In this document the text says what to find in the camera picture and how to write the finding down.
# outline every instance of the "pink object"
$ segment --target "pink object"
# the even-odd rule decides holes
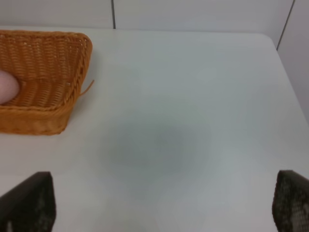
[[[0,104],[9,102],[19,92],[19,83],[11,74],[0,71]]]

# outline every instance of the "white table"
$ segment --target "white table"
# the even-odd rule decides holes
[[[56,232],[276,231],[277,172],[309,176],[309,128],[268,37],[19,29],[87,34],[95,84],[62,134],[0,134],[0,194],[51,171]]]

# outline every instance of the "dark gray mesh object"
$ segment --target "dark gray mesh object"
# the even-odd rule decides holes
[[[49,172],[34,174],[0,197],[0,232],[51,232],[55,219]]]
[[[309,180],[279,171],[272,215],[279,232],[309,232]]]

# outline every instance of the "orange wicker basket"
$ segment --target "orange wicker basket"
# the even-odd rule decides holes
[[[61,133],[81,95],[91,52],[81,33],[0,30],[0,70],[21,88],[0,106],[0,132]]]

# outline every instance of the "white wall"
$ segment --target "white wall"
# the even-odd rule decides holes
[[[111,0],[0,0],[0,25],[112,28]]]
[[[114,0],[118,29],[261,32],[277,45],[293,0]]]
[[[308,0],[296,0],[278,53],[309,122]]]

